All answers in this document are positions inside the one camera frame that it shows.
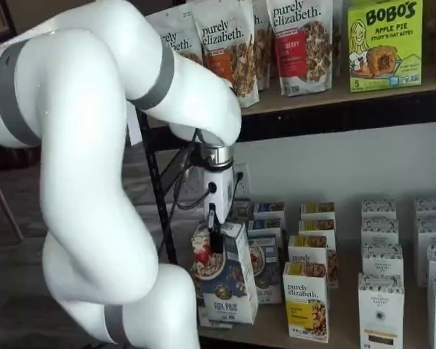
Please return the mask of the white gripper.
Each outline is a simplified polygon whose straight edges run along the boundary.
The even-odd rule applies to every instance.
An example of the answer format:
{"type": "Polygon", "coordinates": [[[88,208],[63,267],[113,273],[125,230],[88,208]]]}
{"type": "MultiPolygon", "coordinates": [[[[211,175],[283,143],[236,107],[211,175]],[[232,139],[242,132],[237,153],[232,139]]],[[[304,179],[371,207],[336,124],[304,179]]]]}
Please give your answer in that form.
{"type": "Polygon", "coordinates": [[[208,223],[210,232],[210,246],[213,253],[222,253],[222,235],[220,227],[225,222],[232,205],[234,190],[234,172],[232,167],[224,171],[210,172],[205,170],[204,188],[214,183],[217,189],[210,193],[203,202],[204,220],[208,223]]]}

